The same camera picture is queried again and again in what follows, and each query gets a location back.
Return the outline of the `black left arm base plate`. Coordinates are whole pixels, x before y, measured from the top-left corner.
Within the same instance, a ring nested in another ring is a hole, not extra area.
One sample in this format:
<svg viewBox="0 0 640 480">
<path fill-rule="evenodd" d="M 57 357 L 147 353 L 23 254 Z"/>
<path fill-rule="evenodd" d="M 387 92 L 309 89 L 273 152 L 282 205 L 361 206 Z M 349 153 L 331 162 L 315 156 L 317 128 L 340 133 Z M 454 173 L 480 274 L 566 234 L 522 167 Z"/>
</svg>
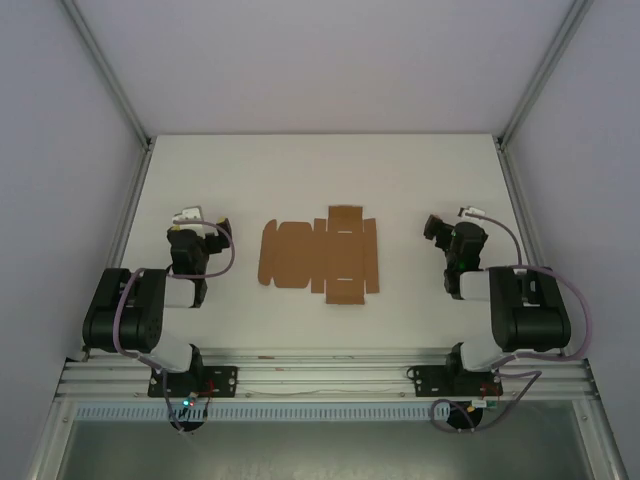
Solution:
<svg viewBox="0 0 640 480">
<path fill-rule="evenodd" d="M 213 398 L 234 398 L 238 380 L 235 366 L 204 366 L 202 372 L 169 373 L 168 395 L 171 399 L 183 399 L 192 393 Z"/>
</svg>

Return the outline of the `brown cardboard box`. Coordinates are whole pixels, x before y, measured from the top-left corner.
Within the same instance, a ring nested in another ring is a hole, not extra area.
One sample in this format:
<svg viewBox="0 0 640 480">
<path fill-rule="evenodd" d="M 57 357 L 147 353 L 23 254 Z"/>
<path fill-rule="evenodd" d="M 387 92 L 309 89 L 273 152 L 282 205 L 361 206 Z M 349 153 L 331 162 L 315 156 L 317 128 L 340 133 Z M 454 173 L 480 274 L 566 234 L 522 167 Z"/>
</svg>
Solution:
<svg viewBox="0 0 640 480">
<path fill-rule="evenodd" d="M 363 305 L 380 292 L 377 221 L 351 205 L 332 205 L 311 223 L 273 219 L 262 232 L 257 278 L 309 289 L 329 305 Z"/>
</svg>

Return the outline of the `aluminium frame post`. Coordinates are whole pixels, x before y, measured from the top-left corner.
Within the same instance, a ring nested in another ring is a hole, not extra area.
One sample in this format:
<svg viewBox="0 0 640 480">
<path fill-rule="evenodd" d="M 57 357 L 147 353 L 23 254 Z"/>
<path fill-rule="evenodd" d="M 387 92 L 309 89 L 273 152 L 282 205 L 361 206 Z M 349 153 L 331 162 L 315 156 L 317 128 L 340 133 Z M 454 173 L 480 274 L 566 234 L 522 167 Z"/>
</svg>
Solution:
<svg viewBox="0 0 640 480">
<path fill-rule="evenodd" d="M 88 51 L 89 57 L 97 68 L 99 76 L 104 81 L 115 105 L 124 115 L 126 122 L 133 131 L 141 147 L 144 150 L 148 150 L 152 143 L 152 138 L 141 122 L 139 115 L 126 94 L 116 72 L 112 68 L 76 0 L 58 0 L 58 2 L 78 34 L 84 48 Z"/>
<path fill-rule="evenodd" d="M 549 46 L 528 81 L 509 120 L 495 137 L 496 145 L 504 151 L 515 138 L 524 121 L 542 94 L 566 49 L 573 40 L 594 0 L 572 0 Z"/>
</svg>

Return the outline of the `grey metal sheet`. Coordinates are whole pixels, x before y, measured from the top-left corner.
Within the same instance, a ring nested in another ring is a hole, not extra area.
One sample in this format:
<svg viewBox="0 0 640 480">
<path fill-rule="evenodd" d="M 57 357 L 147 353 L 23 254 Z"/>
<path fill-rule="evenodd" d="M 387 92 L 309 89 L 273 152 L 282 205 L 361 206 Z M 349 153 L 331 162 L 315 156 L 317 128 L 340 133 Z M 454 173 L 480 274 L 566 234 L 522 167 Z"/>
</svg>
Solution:
<svg viewBox="0 0 640 480">
<path fill-rule="evenodd" d="M 559 412 L 478 435 L 426 422 L 79 422 L 59 480 L 592 480 Z"/>
</svg>

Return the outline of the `aluminium mounting rail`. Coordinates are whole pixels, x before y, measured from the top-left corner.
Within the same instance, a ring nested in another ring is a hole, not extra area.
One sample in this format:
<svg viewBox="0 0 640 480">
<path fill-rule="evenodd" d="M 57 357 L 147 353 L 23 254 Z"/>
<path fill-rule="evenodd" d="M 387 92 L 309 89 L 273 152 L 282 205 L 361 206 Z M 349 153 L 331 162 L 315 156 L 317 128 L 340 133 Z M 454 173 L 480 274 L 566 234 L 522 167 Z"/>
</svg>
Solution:
<svg viewBox="0 0 640 480">
<path fill-rule="evenodd" d="M 206 349 L 204 363 L 238 368 L 239 400 L 262 401 L 409 401 L 415 390 L 406 371 L 416 365 L 442 365 L 442 349 L 360 350 L 224 350 Z M 275 360 L 259 360 L 267 355 Z M 516 360 L 502 368 L 503 397 L 526 387 L 525 373 L 540 378 L 526 399 L 596 399 L 599 391 L 585 361 Z M 150 371 L 115 354 L 93 353 L 87 362 L 65 364 L 56 397 L 76 400 L 140 400 L 147 395 Z"/>
</svg>

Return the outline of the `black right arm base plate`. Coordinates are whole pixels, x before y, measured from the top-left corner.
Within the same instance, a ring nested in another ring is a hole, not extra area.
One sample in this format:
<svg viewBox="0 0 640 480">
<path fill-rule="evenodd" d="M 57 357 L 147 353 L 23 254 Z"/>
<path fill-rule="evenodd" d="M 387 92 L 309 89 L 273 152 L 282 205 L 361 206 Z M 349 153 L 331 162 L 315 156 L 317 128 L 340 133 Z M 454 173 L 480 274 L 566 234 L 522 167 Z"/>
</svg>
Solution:
<svg viewBox="0 0 640 480">
<path fill-rule="evenodd" d="M 416 365 L 406 371 L 417 397 L 501 397 L 502 384 L 491 372 L 454 371 L 445 365 Z"/>
</svg>

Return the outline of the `aluminium table side rail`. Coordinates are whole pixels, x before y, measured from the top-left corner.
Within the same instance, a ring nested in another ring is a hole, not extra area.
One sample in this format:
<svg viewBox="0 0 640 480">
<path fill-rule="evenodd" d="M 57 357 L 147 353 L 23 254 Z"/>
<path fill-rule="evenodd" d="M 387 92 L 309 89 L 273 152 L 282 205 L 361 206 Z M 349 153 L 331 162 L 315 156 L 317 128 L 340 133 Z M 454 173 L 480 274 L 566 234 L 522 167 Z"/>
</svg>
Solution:
<svg viewBox="0 0 640 480">
<path fill-rule="evenodd" d="M 131 277 L 127 268 L 122 268 L 121 264 L 150 166 L 153 147 L 154 142 L 151 142 L 143 149 L 132 182 L 124 196 L 123 210 L 111 243 L 106 268 L 100 276 L 83 321 L 81 362 L 87 362 L 91 358 L 91 350 L 94 348 L 105 350 L 107 353 L 117 352 L 112 342 L 114 316 L 122 294 L 121 282 L 127 283 Z"/>
<path fill-rule="evenodd" d="M 522 240 L 522 248 L 524 250 L 524 258 L 527 260 L 527 265 L 530 270 L 540 270 L 543 274 L 554 278 L 564 289 L 570 291 L 576 298 L 582 311 L 583 334 L 580 337 L 581 343 L 572 345 L 563 350 L 563 356 L 555 358 L 555 361 L 572 361 L 583 360 L 587 357 L 588 348 L 591 344 L 593 334 L 593 319 L 591 308 L 586 300 L 585 295 L 579 290 L 579 288 L 568 280 L 565 276 L 559 272 L 551 270 L 547 265 L 544 265 L 542 260 L 542 254 L 539 246 L 537 245 L 537 238 L 533 229 L 533 223 L 530 218 L 527 205 L 524 199 L 524 194 L 521 189 L 520 182 L 517 178 L 515 167 L 512 165 L 512 160 L 507 151 L 501 151 L 496 145 L 494 140 L 494 146 L 498 156 L 498 160 L 501 166 L 504 181 L 509 193 L 512 209 L 516 219 L 517 229 Z"/>
</svg>

